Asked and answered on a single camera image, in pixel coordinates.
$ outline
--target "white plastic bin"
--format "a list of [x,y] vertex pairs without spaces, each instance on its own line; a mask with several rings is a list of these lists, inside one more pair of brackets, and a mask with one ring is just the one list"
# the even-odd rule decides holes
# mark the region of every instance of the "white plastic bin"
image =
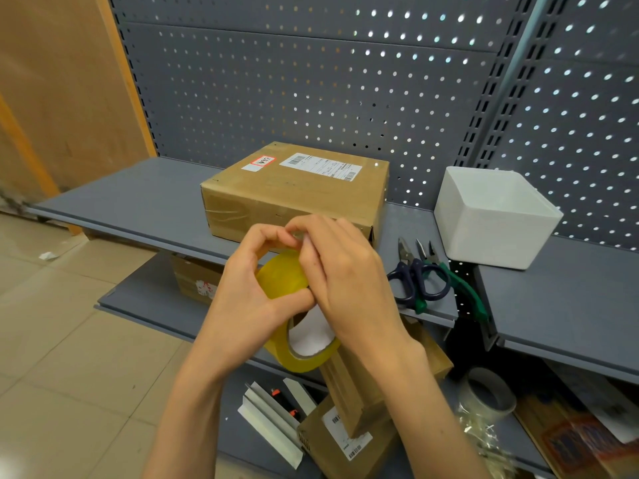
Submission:
[[563,217],[514,171],[448,167],[435,206],[454,260],[527,269]]

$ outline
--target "tape roll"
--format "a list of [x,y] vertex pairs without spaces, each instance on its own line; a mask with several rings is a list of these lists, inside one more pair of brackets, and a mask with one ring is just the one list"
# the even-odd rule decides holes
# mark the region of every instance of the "tape roll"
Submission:
[[[284,251],[258,271],[256,278],[267,297],[276,299],[308,286],[299,256],[295,250]],[[279,326],[265,344],[269,353],[294,373],[317,368],[338,347],[339,340],[319,306],[308,311],[296,326],[292,319]]]
[[[497,401],[497,408],[491,407],[477,396],[470,384],[471,381],[476,381],[488,389]],[[496,423],[515,410],[517,398],[498,374],[486,368],[473,368],[461,381],[459,403],[468,412],[483,417],[488,423]]]

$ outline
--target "brown box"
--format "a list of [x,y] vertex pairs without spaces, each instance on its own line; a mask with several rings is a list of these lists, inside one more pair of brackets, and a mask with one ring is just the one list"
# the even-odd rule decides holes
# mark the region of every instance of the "brown box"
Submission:
[[[426,349],[435,378],[443,379],[452,362],[419,322],[404,325],[411,337]],[[350,437],[357,437],[379,421],[389,421],[384,398],[370,373],[346,347],[339,349],[319,368],[328,391]]]
[[342,446],[337,443],[326,423],[322,419],[327,416],[328,426],[335,434],[342,435],[340,444],[347,439],[346,431],[340,428],[337,411],[334,410],[330,396],[326,397],[314,411],[297,428],[297,434],[307,452],[328,479],[370,479],[374,478],[388,458],[388,454],[399,443],[399,434],[392,420],[373,424],[364,434],[372,437],[368,443],[359,437],[358,442],[352,443],[346,450],[351,456],[348,460]]
[[374,245],[387,183],[387,161],[273,142],[201,189],[206,220],[217,237],[239,242],[253,224],[286,225],[293,217],[319,213],[347,218]]
[[171,256],[171,265],[180,292],[191,299],[211,304],[224,266],[190,257]]
[[566,400],[554,384],[527,388],[534,393],[517,397],[515,416],[558,479],[639,477],[639,440],[620,443],[575,397]]

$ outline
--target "yellow tape roll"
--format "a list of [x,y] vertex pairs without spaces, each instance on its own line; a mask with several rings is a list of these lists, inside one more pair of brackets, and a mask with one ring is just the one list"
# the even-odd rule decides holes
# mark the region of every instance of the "yellow tape roll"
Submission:
[[[256,278],[267,297],[276,299],[308,286],[306,275],[304,275],[304,271],[300,266],[299,256],[299,253],[295,250],[286,250],[269,260],[258,271]],[[314,313],[315,316],[319,313],[319,309],[309,311],[307,316],[309,319],[311,313]],[[298,326],[301,326],[306,319],[305,317]],[[318,353],[302,356],[293,351],[290,346],[289,332],[292,327],[293,321],[290,319],[279,326],[265,344],[265,348],[289,371],[294,373],[311,371],[325,362],[339,347],[339,340],[333,338],[330,344]]]

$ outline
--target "floor tile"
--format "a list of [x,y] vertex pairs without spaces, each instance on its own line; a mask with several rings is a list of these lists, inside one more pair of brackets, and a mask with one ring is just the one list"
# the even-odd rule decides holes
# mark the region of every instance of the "floor tile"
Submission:
[[180,343],[96,311],[24,379],[130,416]]
[[0,296],[0,373],[22,376],[89,314],[113,285],[43,267]]
[[47,265],[46,260],[38,257],[59,248],[69,239],[72,239],[72,235],[63,227],[0,214],[0,254],[6,257]]
[[154,436],[154,426],[129,419],[89,479],[139,479]]
[[85,478],[125,421],[88,403],[18,383],[0,397],[3,477]]
[[0,375],[0,395],[4,394],[11,386],[17,381],[18,378],[12,378],[5,375]]
[[215,463],[215,479],[268,479],[271,477],[226,457],[218,456]]
[[0,269],[2,269],[0,271],[0,294],[2,294],[4,291],[20,284],[20,282],[27,280],[42,267],[19,258],[0,255]]
[[55,269],[118,284],[155,255],[154,251],[108,240],[88,240],[54,260]]
[[133,412],[133,418],[144,420],[154,425],[160,423],[160,418],[162,417],[166,400],[169,398],[169,393],[171,393],[175,376],[178,374],[178,371],[180,371],[180,366],[187,357],[191,346],[191,343],[188,342],[183,342],[180,345],[169,364],[164,368],[164,371],[162,371],[153,386],[151,386],[151,389],[138,408]]

